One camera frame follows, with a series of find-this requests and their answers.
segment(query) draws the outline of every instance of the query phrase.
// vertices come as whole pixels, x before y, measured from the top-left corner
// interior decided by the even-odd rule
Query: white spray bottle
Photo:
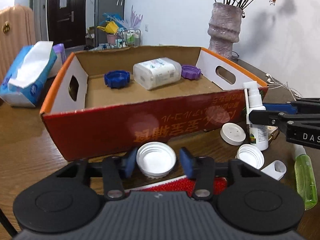
[[[249,113],[252,110],[265,110],[262,104],[262,98],[259,93],[258,84],[256,81],[243,83],[245,105],[247,108],[247,124],[249,125],[250,144],[257,147],[259,150],[266,150],[268,143],[268,129],[265,125],[252,124],[249,120]]]

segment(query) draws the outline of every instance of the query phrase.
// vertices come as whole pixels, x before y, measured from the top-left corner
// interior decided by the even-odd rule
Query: box handle hole
[[[236,76],[221,66],[217,66],[216,74],[230,85],[233,85],[236,82]]]
[[[69,95],[71,96],[72,100],[77,101],[79,82],[77,81],[75,76],[71,77],[68,90],[69,90]]]

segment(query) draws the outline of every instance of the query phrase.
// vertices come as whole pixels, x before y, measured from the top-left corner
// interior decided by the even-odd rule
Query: green liquid
[[[297,192],[304,201],[305,210],[314,207],[318,202],[315,175],[313,174],[310,157],[302,154],[294,164],[296,172]]]

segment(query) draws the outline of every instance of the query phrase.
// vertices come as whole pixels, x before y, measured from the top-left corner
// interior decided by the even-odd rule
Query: doorway
[[[34,21],[35,21],[35,31],[36,31],[36,41],[42,41],[41,22],[40,22],[40,0],[30,0],[29,6],[33,10]]]
[[[85,45],[85,0],[48,0],[48,34],[65,48]]]

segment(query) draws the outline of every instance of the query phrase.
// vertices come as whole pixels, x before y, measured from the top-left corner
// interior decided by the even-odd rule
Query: red cardboard box
[[[145,90],[129,85],[110,89],[103,75],[132,73],[135,63],[168,57],[196,65],[199,80]],[[200,47],[141,46],[72,53],[56,76],[40,114],[52,140],[68,160],[123,152],[149,141],[237,122],[244,109],[242,83],[256,80],[264,97],[267,84],[239,65]]]

